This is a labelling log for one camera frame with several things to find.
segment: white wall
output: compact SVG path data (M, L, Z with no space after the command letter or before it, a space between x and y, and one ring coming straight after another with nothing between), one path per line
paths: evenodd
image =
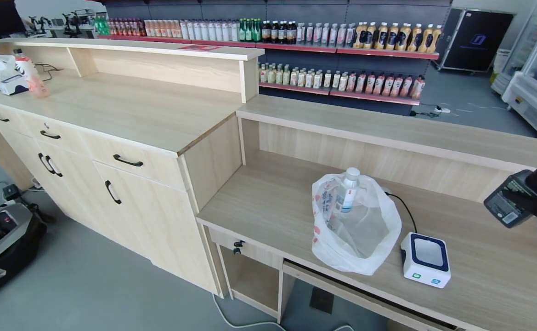
M93 9L104 12L105 6L99 2L85 0L15 0L17 12L27 20L29 16L44 16L48 19L62 18L62 13L70 13L77 9Z
M510 50L524 28L536 0L454 0L453 7L516 13L499 48Z

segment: shopping bag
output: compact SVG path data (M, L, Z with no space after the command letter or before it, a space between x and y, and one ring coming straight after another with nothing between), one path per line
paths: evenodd
M312 251L321 262L336 270L372 276L401 234L401 217L384 190L365 175L358 178L351 211L333 213L343 180L344 174L327 174L312 186Z

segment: red sign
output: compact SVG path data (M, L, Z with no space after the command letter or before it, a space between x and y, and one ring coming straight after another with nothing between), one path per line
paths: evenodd
M221 46L206 46L206 45L189 45L178 48L179 50L189 50L189 51L212 51L221 48Z

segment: drawer handle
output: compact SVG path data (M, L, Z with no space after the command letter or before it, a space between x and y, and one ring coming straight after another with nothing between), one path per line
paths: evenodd
M134 167L141 167L141 166L144 165L144 163L142 161L138 161L136 163L125 161L125 160L121 159L121 155L119 155L119 154L113 155L113 159L115 159L115 161L123 162L123 163L129 164L129 165L134 166Z
M53 174L56 174L56 171L54 171L53 169L48 168L48 166L46 165L46 163L44 163L44 160L43 160L44 155L43 155L42 153L39 153L39 154L38 154L38 157L40 158L40 162L42 163L42 165L44 165L44 168L46 168L46 170L48 170L48 172L49 172L50 174L52 174L52 175L53 175Z
M50 136L50 135L47 134L44 130L41 130L41 131L40 131L40 134L41 134L42 136L46 136L46 137L48 137L48 138L52 138L52 139L60 139L60 138L62 138L62 137L60 136L60 134L57 134L56 136Z
M52 158L49 156L49 155L46 155L46 162L48 163L48 165L50 166L50 168L52 168L52 170L54 171L53 174L55 174L56 176L58 177L62 177L62 173L61 172L57 172L56 171L56 168L54 167L54 164L50 163L50 160Z
M115 197L113 197L113 193L111 193L111 189L109 188L109 186L111 186L111 182L109 182L108 180L105 181L105 187L107 187L107 191L109 192L109 195L111 196L111 198L113 199L113 201L115 201L115 203L117 203L118 205L121 205L121 200L119 199L115 199Z
M2 118L0 117L0 121L1 121L1 122L8 122L9 119L2 119Z

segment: floor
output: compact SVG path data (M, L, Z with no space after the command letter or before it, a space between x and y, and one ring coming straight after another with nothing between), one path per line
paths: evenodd
M64 216L46 193L25 197L58 222L50 225L36 260L1 289L0 331L233 330L207 291ZM331 331L346 323L356 331L386 330L386 318L340 298L332 315L310 308L311 290L295 283L282 323L287 331ZM274 321L243 302L218 302L237 325Z
M442 113L432 119L417 115L419 119L476 126L537 138L537 132L515 111L508 111L507 103L493 93L488 74L471 76L463 71L447 69L439 72L430 65L425 82L421 103L426 105L414 106L413 110L428 113L434 110L434 105L439 105L451 112Z

